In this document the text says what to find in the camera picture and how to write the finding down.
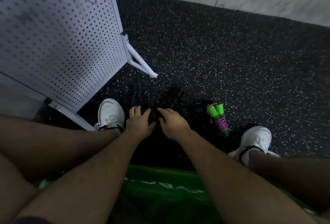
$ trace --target person's left hand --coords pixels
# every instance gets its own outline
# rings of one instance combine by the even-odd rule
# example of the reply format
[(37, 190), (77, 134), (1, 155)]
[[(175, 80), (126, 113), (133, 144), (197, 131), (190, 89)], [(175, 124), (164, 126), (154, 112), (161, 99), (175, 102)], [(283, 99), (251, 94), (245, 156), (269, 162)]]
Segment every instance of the person's left hand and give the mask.
[(129, 110), (129, 119), (126, 121), (126, 131), (130, 131), (138, 140), (143, 140), (151, 135), (156, 123), (148, 124), (151, 109), (141, 115), (141, 106), (134, 106)]

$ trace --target purple rope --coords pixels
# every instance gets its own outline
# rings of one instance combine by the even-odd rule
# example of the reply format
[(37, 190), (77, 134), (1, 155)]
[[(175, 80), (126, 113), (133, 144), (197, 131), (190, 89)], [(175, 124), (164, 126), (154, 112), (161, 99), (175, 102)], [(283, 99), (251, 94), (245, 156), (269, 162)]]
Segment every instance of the purple rope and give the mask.
[[(207, 108), (211, 107), (211, 106), (214, 106), (214, 105), (217, 105), (219, 104), (219, 102), (215, 102), (215, 103), (212, 103), (212, 104), (209, 104), (207, 105)], [(228, 130), (228, 124), (226, 122), (226, 116), (223, 115), (220, 119), (217, 119), (217, 120), (212, 120), (211, 118), (211, 123), (214, 123), (214, 125), (217, 127), (218, 130), (220, 130), (220, 132), (225, 132), (226, 130)]]

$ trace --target white pegboard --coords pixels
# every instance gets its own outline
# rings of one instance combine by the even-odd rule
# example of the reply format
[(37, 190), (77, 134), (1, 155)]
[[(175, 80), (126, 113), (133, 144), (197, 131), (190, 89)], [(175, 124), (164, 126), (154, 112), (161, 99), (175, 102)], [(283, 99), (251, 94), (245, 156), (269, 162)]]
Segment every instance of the white pegboard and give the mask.
[(76, 112), (126, 62), (111, 0), (0, 0), (0, 72)]

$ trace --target triangular support bracket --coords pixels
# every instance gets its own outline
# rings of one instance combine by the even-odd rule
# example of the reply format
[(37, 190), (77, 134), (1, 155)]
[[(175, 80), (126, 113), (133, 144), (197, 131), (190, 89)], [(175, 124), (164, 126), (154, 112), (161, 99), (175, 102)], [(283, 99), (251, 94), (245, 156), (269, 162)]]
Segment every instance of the triangular support bracket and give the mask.
[(136, 67), (137, 69), (141, 70), (142, 72), (145, 72), (146, 74), (150, 75), (151, 77), (156, 78), (158, 74), (156, 74), (148, 66), (148, 64), (146, 64), (146, 62), (142, 59), (138, 52), (136, 52), (135, 49), (131, 46), (131, 44), (128, 42), (127, 34), (125, 32), (122, 32), (120, 36), (122, 37), (122, 41), (124, 43), (127, 62), (132, 66)]

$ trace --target person's right hand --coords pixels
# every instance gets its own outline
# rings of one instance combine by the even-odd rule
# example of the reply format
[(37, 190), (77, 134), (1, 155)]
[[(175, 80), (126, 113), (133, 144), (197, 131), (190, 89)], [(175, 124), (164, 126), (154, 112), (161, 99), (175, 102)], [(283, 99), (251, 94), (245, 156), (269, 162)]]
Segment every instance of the person's right hand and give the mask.
[(179, 141), (180, 138), (186, 136), (190, 132), (188, 122), (179, 115), (178, 112), (173, 111), (170, 108), (163, 109), (158, 108), (158, 111), (164, 116), (159, 118), (160, 126), (162, 127), (163, 133), (167, 138)]

